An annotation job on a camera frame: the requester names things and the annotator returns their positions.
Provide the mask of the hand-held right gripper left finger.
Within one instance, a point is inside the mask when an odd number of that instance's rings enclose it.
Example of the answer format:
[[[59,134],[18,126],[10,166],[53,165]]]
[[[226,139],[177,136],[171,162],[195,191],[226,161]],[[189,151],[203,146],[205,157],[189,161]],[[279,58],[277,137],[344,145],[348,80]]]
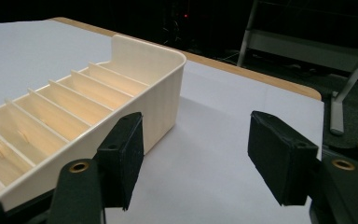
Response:
[[[143,115],[134,112],[118,120],[97,148],[105,207],[129,209],[144,160]]]

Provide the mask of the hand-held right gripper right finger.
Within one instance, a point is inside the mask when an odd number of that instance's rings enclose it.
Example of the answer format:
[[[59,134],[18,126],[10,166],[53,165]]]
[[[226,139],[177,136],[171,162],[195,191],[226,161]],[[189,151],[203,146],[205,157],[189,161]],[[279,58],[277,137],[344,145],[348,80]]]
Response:
[[[304,205],[318,147],[281,119],[251,113],[248,156],[279,205]]]

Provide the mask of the white table sheet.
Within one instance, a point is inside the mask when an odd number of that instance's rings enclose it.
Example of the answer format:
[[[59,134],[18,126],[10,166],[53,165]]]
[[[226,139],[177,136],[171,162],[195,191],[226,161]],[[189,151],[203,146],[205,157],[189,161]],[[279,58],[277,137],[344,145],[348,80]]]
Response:
[[[58,21],[0,23],[0,105],[110,57],[106,35]],[[278,205],[247,155],[254,110],[323,141],[321,100],[189,59],[176,123],[145,156],[129,210],[107,210],[108,224],[310,224],[307,206]]]

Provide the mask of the cream divided organizer tray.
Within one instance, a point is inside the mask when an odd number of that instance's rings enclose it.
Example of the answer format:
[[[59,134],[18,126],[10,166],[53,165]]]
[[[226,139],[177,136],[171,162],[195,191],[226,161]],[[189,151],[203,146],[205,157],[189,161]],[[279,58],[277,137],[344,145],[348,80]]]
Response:
[[[55,187],[69,161],[91,158],[118,121],[143,116],[144,150],[174,125],[186,56],[123,35],[112,57],[0,105],[0,202],[10,210]]]

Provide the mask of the grey metal stand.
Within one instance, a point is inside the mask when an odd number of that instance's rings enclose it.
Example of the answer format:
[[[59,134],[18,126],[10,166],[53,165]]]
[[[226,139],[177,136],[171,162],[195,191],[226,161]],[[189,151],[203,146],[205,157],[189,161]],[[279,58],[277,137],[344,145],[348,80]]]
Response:
[[[255,29],[257,9],[261,4],[268,2],[268,0],[253,0],[241,41],[237,66],[244,65],[247,49],[256,49],[305,63],[350,72],[341,91],[333,91],[330,98],[330,133],[344,134],[343,102],[358,80],[358,49]]]

